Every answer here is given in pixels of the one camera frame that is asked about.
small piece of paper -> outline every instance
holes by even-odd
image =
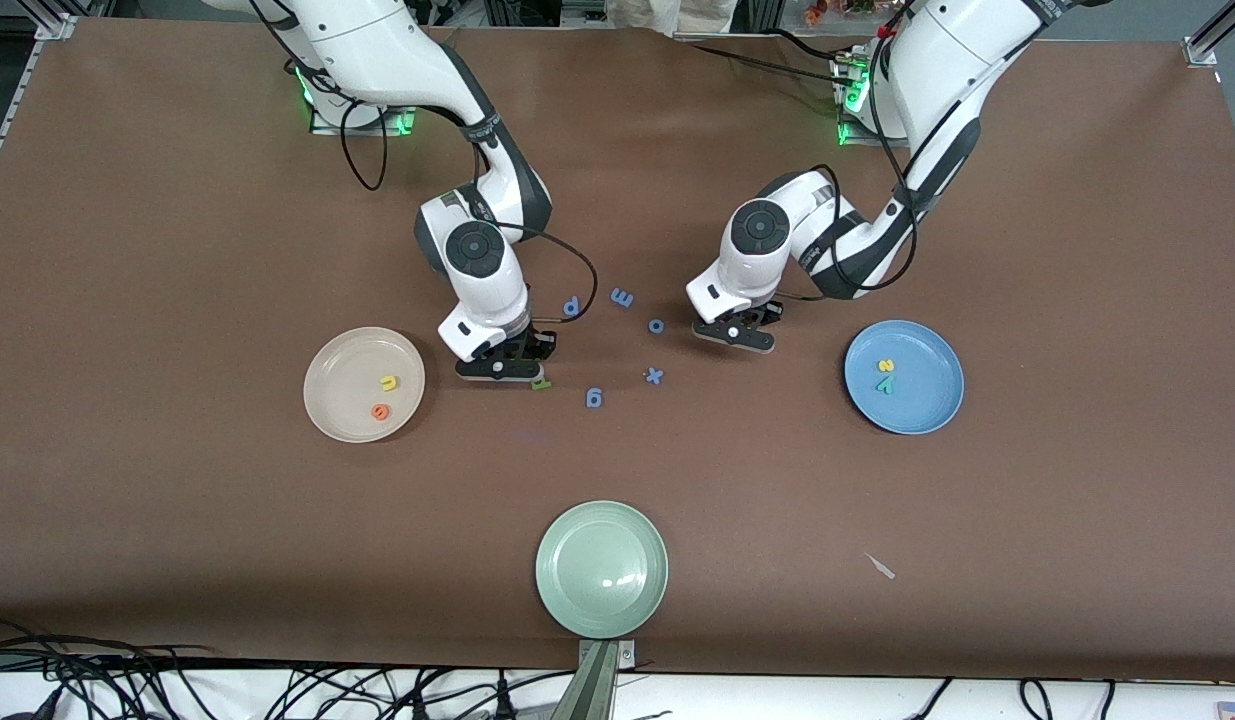
[[[874,559],[874,556],[869,555],[869,552],[863,552],[861,555],[869,557],[869,562],[874,562],[874,569],[881,571],[884,578],[888,578],[890,580],[897,578],[897,573],[893,573],[893,571],[888,571],[888,566],[883,564],[883,562],[879,562],[878,559]]]

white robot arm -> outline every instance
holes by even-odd
[[[972,154],[990,88],[1070,9],[1065,0],[926,0],[914,12],[911,5],[882,28],[882,37],[861,47],[869,57],[863,90],[869,101],[845,106],[885,142],[905,135],[911,158],[899,172],[904,182],[873,224],[815,168],[769,183],[760,200],[734,214],[719,259],[687,287],[700,316],[698,336],[772,351],[771,333],[760,327],[781,319],[773,295],[787,256],[823,296],[851,300],[882,287],[902,243]],[[739,237],[736,220],[757,204],[790,228],[779,243],[757,243],[753,233]]]
[[[461,56],[430,40],[401,0],[205,1],[258,14],[298,69],[320,79],[321,101],[345,106],[343,120],[368,107],[374,122],[379,109],[408,105],[456,123],[489,169],[424,203],[412,224],[426,261],[457,293],[440,337],[466,379],[543,377],[556,336],[531,327],[513,243],[545,230],[550,194]]]

black wire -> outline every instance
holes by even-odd
[[[186,690],[191,693],[191,698],[193,700],[195,700],[195,705],[200,706],[200,710],[204,711],[204,715],[207,715],[209,720],[219,720],[219,718],[216,718],[216,715],[212,715],[212,711],[209,710],[209,706],[205,705],[204,698],[200,698],[200,693],[196,692],[195,685],[191,684],[191,680],[186,678],[186,673],[183,673],[182,662],[178,662],[177,652],[169,650],[168,653],[173,658],[173,671],[177,673],[178,678],[182,678],[182,684],[186,685]]]
[[[311,85],[319,88],[320,91],[330,91],[330,94],[338,95],[343,100],[354,100],[352,96],[346,95],[337,88],[337,83],[332,82],[332,78],[330,78],[327,72],[311,68],[306,63],[303,63],[301,58],[298,58],[296,53],[293,53],[291,47],[288,47],[288,43],[279,37],[279,31],[277,31],[275,23],[270,22],[270,20],[266,19],[266,15],[261,12],[261,7],[257,6],[256,0],[248,0],[248,5],[252,6],[252,12],[257,15],[258,20],[261,20],[262,27],[266,27],[266,32],[269,32],[270,37],[273,37],[274,41],[283,47],[284,53],[288,53],[288,59],[301,70],[303,77],[305,77]],[[277,5],[279,5],[284,12],[289,15],[289,17],[294,17],[291,10],[288,10],[288,7],[283,4],[278,2]]]
[[[385,718],[394,718],[405,706],[416,705],[417,701],[425,703],[425,700],[422,700],[422,692],[425,692],[426,685],[435,683],[435,680],[437,680],[441,676],[447,676],[448,673],[452,673],[452,671],[453,667],[440,667],[433,673],[426,676],[426,678],[422,679],[421,674],[425,673],[425,667],[422,667],[420,671],[417,671],[417,679],[412,680],[412,689],[410,692],[403,693],[403,697],[399,698],[399,700],[390,703],[390,706],[387,709],[387,711],[378,715],[378,720],[384,720]]]
[[[33,648],[0,648],[0,656],[44,657],[46,659],[53,659],[56,662],[56,666],[58,666],[58,669],[68,667],[68,669],[74,671],[74,673],[79,673],[79,676],[74,676],[74,678],[70,679],[77,679],[82,682],[83,677],[88,676],[88,679],[100,680],[101,683],[105,683],[111,689],[111,692],[115,693],[115,698],[119,699],[120,705],[127,706],[128,710],[132,711],[132,714],[136,718],[146,720],[149,716],[147,715],[146,708],[137,705],[137,701],[135,701],[133,698],[128,697],[128,693],[125,693],[124,688],[119,687],[119,683],[115,682],[115,679],[111,678],[111,676],[104,673],[104,671],[98,669],[95,666],[91,666],[90,662],[88,662],[86,659],[82,659],[82,657],[65,655],[58,651],[46,651],[46,650],[33,650]],[[63,687],[69,693],[74,694],[74,697],[79,697],[79,700],[83,700],[85,703],[91,701],[90,698],[86,697],[86,693],[80,693],[77,690],[77,688],[73,688],[69,684],[69,679],[65,678],[61,679],[61,684],[63,684]]]
[[[485,167],[485,168],[488,167],[488,158],[484,158],[484,151],[479,149],[479,143],[471,142],[471,147],[472,147],[472,149],[475,151],[475,172],[471,173],[471,182],[475,183],[475,182],[479,182],[479,169],[482,167]]]
[[[336,676],[338,673],[345,673],[345,671],[341,669],[341,667],[337,667],[337,669],[330,671],[329,678],[333,678],[333,676]],[[314,674],[316,676],[316,679],[317,679],[319,671],[316,671],[316,673],[314,673]],[[295,685],[293,685],[293,689],[296,689],[296,688],[300,688],[300,687],[301,687],[301,683],[296,683]],[[270,705],[270,710],[266,711],[266,715],[263,716],[264,720],[280,720],[284,716],[285,713],[288,713],[294,706],[296,706],[296,701],[300,701],[301,698],[306,697],[308,693],[310,693],[312,689],[315,689],[317,687],[319,687],[319,682],[311,683],[309,688],[303,689],[303,692],[300,692],[298,694],[294,694],[293,698],[288,698],[288,692],[285,692],[283,694],[283,697],[279,698],[279,700],[274,701],[274,705]],[[284,701],[284,705],[279,708],[279,714],[278,715],[270,715],[270,713],[273,713],[275,710],[275,706],[278,706],[280,701]]]
[[[694,44],[695,49],[703,51],[703,53],[709,53],[713,56],[721,56],[721,58],[730,58],[732,61],[741,61],[742,63],[748,63],[760,68],[768,68],[773,70],[781,70],[783,73],[794,74],[794,77],[810,77],[814,79],[824,79],[825,82],[836,83],[836,85],[853,85],[853,82],[846,77],[827,77],[823,73],[813,73],[808,70],[802,70],[799,68],[792,68],[790,65],[782,65],[781,63],[769,63],[768,61],[761,61],[760,58],[751,58],[751,56],[737,56],[736,53],[729,53],[726,49],[714,49],[714,47],[703,47]]]
[[[375,184],[369,184],[364,177],[361,175],[359,169],[354,164],[354,159],[351,158],[351,149],[346,144],[346,123],[351,117],[352,111],[364,104],[362,100],[351,100],[351,104],[346,106],[346,111],[342,112],[341,135],[342,137],[342,156],[346,156],[346,164],[351,167],[351,172],[354,173],[354,179],[364,186],[367,191],[378,191],[382,188],[382,183],[385,180],[385,161],[390,152],[390,143],[385,138],[385,110],[378,107],[378,122],[382,123],[382,172],[378,174],[378,182]]]
[[[1028,685],[1034,685],[1039,690],[1039,697],[1044,699],[1044,715],[1039,715],[1034,710],[1034,705],[1030,705],[1030,700],[1025,697],[1025,688]],[[1025,706],[1025,711],[1030,714],[1034,720],[1052,720],[1052,703],[1049,701],[1049,693],[1044,689],[1044,683],[1035,679],[1018,680],[1018,697],[1021,698],[1021,706]]]
[[[527,237],[527,233],[538,233],[538,236],[545,237],[545,240],[558,245],[559,247],[562,247],[562,249],[567,249],[568,252],[572,252],[572,254],[576,254],[577,258],[582,261],[582,263],[585,263],[585,268],[590,270],[590,296],[585,300],[585,305],[580,306],[580,311],[577,315],[573,315],[571,317],[534,317],[535,324],[561,324],[561,325],[574,324],[577,322],[577,320],[580,320],[582,316],[585,315],[587,310],[590,310],[590,305],[595,301],[595,295],[598,295],[599,293],[599,272],[595,270],[595,264],[590,262],[590,258],[587,258],[585,254],[583,254],[579,249],[559,240],[558,237],[555,237],[552,233],[538,231],[538,228],[524,227],[524,225],[516,225],[516,224],[504,224],[501,222],[501,220],[493,220],[493,224],[496,225],[499,228],[511,228],[513,231],[522,231],[525,232],[525,237]]]
[[[902,21],[902,15],[905,15],[906,10],[910,9],[910,5],[913,5],[914,1],[915,0],[906,0],[906,4],[902,5],[902,9],[897,10],[895,15],[892,15],[892,19],[888,20],[888,22],[883,27],[888,28],[888,31],[890,31],[893,27],[895,27],[897,23],[899,23]],[[869,78],[872,78],[872,82],[874,80],[874,77],[876,77],[876,69],[877,69],[878,63],[879,63],[879,56],[883,53],[883,47],[885,47],[885,44],[890,44],[890,42],[892,42],[892,36],[890,35],[888,35],[884,38],[881,38],[879,42],[878,42],[878,44],[874,46],[874,53],[869,54]],[[853,279],[848,278],[847,274],[844,272],[844,268],[841,268],[839,254],[837,254],[837,251],[836,251],[836,246],[839,245],[839,241],[836,240],[835,242],[832,242],[831,243],[831,267],[835,268],[835,273],[840,275],[840,280],[844,282],[844,284],[846,284],[846,287],[851,287],[851,288],[853,288],[855,290],[858,290],[858,291],[883,290],[883,288],[889,287],[892,283],[899,282],[902,279],[902,275],[905,275],[906,272],[910,269],[910,264],[914,263],[914,261],[915,261],[915,251],[918,251],[918,247],[919,247],[919,214],[915,212],[915,199],[914,199],[914,195],[910,191],[910,186],[906,184],[906,174],[904,172],[902,172],[902,164],[897,163],[897,156],[893,154],[892,146],[890,146],[890,143],[888,143],[888,133],[885,131],[883,131],[883,123],[879,122],[879,110],[878,110],[878,107],[876,106],[876,103],[874,103],[876,91],[874,91],[873,86],[869,89],[869,91],[868,91],[867,95],[868,95],[868,99],[869,99],[869,117],[874,120],[874,128],[877,131],[876,135],[879,138],[879,144],[883,146],[883,154],[888,156],[888,164],[892,165],[893,174],[897,174],[897,184],[899,184],[899,186],[902,188],[902,200],[904,200],[904,204],[906,206],[906,211],[910,214],[910,251],[906,254],[905,263],[902,263],[902,268],[899,270],[897,270],[897,273],[893,274],[892,278],[885,279],[885,282],[878,282],[876,284],[860,284],[860,283],[855,282]],[[831,172],[831,179],[835,179],[835,173],[832,173],[832,172]],[[839,205],[839,203],[840,203],[840,183],[835,182],[835,219],[836,220],[840,219],[840,205]]]
[[[910,715],[910,720],[924,720],[929,714],[932,714],[932,708],[937,705],[937,700],[941,700],[942,693],[946,692],[946,688],[950,688],[952,682],[955,682],[955,678],[946,678],[942,680],[941,684],[937,685],[937,690],[934,692],[932,697],[927,699],[927,705],[924,705],[924,709],[919,711],[919,715]]]
[[[790,42],[794,42],[795,47],[799,47],[799,49],[803,49],[804,53],[808,53],[809,56],[814,56],[814,58],[821,58],[824,61],[832,61],[832,59],[835,59],[836,54],[847,53],[847,51],[853,49],[853,46],[851,46],[851,44],[847,46],[847,47],[840,47],[840,49],[831,49],[831,51],[818,49],[818,47],[813,47],[811,44],[806,44],[806,42],[804,42],[803,40],[800,40],[799,37],[795,37],[790,32],[785,32],[785,31],[783,31],[783,28],[777,28],[777,27],[762,28],[762,31],[760,31],[760,32],[762,35],[779,35],[782,37],[785,37],[785,40],[789,40]]]
[[[1107,713],[1110,711],[1110,703],[1115,700],[1115,680],[1107,680],[1107,699],[1100,704],[1098,720],[1107,720]]]
[[[484,689],[488,689],[489,692],[496,692],[496,685],[494,685],[493,683],[480,683],[477,685],[471,685],[469,688],[466,689],[461,689],[461,692],[452,692],[445,694],[445,697],[430,698],[430,700],[427,700],[426,703],[429,705],[433,705],[437,701],[453,700],[453,698],[463,697],[463,694],[471,694],[472,692],[483,692]]]
[[[494,692],[489,697],[485,697],[484,700],[477,701],[475,705],[468,706],[466,711],[462,711],[461,715],[457,715],[456,718],[453,718],[453,720],[463,720],[466,719],[466,716],[469,716],[471,713],[479,710],[480,706],[488,705],[488,701],[496,700],[499,697],[503,697],[503,694],[504,697],[509,697],[511,692],[515,692],[515,689],[522,688],[524,685],[531,685],[534,683],[540,683],[541,680],[548,680],[550,678],[562,678],[562,676],[572,676],[572,674],[573,671],[556,671],[556,673],[545,673],[542,676],[535,676],[535,678],[529,678],[526,680],[511,683],[506,687],[506,689],[504,689],[504,692]]]
[[[379,671],[374,671],[374,673],[362,676],[362,678],[359,678],[353,685],[346,688],[342,692],[342,694],[338,694],[338,697],[330,698],[330,700],[325,700],[324,703],[321,703],[321,705],[319,706],[319,713],[315,714],[314,720],[320,720],[325,713],[332,710],[332,706],[337,705],[337,703],[342,700],[371,701],[380,714],[382,704],[379,701],[369,700],[369,698],[348,698],[348,695],[353,692],[358,692],[359,688],[366,687],[367,683],[369,683],[371,680],[380,678],[380,676],[389,673],[389,671],[390,671],[389,667],[382,667]]]
[[[157,700],[163,703],[165,710],[173,714],[173,718],[170,720],[177,720],[175,713],[172,711],[172,706],[168,700],[168,692],[165,692],[163,680],[159,678],[159,671],[156,668],[154,662],[152,662],[152,657],[154,656],[149,655],[152,650],[168,652],[170,659],[173,659],[173,669],[177,671],[179,676],[182,676],[182,682],[186,684],[186,689],[191,693],[193,697],[196,698],[196,701],[200,701],[200,698],[198,698],[195,688],[193,688],[191,684],[189,684],[186,676],[182,673],[182,667],[179,667],[177,662],[175,648],[207,650],[204,646],[193,646],[193,643],[164,643],[164,646],[135,646],[133,643],[125,643],[119,641],[104,641],[104,638],[90,638],[85,637],[85,635],[33,634],[32,630],[28,630],[26,626],[19,625],[10,620],[5,620],[2,617],[0,617],[0,625],[17,630],[17,632],[23,635],[22,638],[9,638],[7,641],[0,641],[0,648],[17,647],[20,643],[33,642],[33,643],[40,643],[40,646],[44,647],[44,650],[54,651],[53,648],[54,643],[58,643],[58,646],[63,647],[63,650],[68,643],[90,643],[91,646],[96,647],[122,650],[125,652],[132,653],[132,656],[136,657],[136,659],[141,659],[142,664],[146,664],[146,669],[149,672],[149,678],[147,678],[146,674],[141,673],[141,671],[137,671],[137,674],[142,674],[143,678],[147,679],[147,684],[154,685],[151,689],[156,694]],[[125,673],[125,676],[131,676],[131,674],[132,673]]]
[[[283,701],[288,700],[288,694],[293,693],[293,689],[296,689],[296,684],[298,684],[296,683],[296,667],[293,667],[293,669],[289,671],[289,673],[288,673],[288,687],[284,688],[283,694],[280,694],[278,698],[275,698],[275,701],[270,703],[270,708],[269,708],[269,710],[266,710],[266,715],[262,715],[262,720],[270,720],[270,715],[273,714],[273,711],[275,710],[275,708],[279,706],[279,703],[283,703]]]

plug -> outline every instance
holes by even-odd
[[[515,705],[511,704],[511,692],[506,685],[506,674],[496,679],[496,713],[493,720],[515,720]]]

beige plate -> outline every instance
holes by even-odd
[[[398,387],[382,389],[382,378],[394,375]],[[373,442],[401,429],[421,405],[426,369],[421,354],[401,333],[388,329],[353,329],[340,333],[310,361],[303,400],[306,415],[330,438]],[[385,420],[373,406],[390,408]]]

